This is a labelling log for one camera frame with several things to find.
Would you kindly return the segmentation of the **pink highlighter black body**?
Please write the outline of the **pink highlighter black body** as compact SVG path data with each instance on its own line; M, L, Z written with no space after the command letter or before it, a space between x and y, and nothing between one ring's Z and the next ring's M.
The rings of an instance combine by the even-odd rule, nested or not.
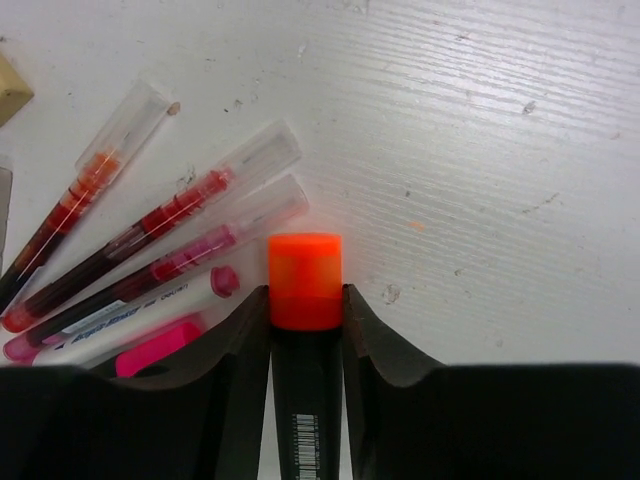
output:
M187 315L134 340L130 346L111 354L92 370L110 378L134 377L193 342L205 331L206 326L201 314Z

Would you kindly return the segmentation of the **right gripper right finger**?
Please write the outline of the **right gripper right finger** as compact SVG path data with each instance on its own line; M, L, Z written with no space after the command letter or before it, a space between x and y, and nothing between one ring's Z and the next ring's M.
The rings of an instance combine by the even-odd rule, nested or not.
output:
M343 289L357 479L635 479L639 369L625 363L447 365Z

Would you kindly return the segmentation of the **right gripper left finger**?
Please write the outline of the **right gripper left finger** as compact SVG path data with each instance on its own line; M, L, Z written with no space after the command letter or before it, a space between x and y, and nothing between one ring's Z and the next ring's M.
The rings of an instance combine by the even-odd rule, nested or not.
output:
M132 378L75 366L1 371L5 479L254 479L269 370L256 288L225 320Z

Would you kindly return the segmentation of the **orange highlighter black body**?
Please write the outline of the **orange highlighter black body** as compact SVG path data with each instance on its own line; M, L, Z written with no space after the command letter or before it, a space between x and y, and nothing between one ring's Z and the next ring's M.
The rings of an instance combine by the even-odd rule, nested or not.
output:
M341 237L270 237L268 279L280 475L336 479L343 392Z

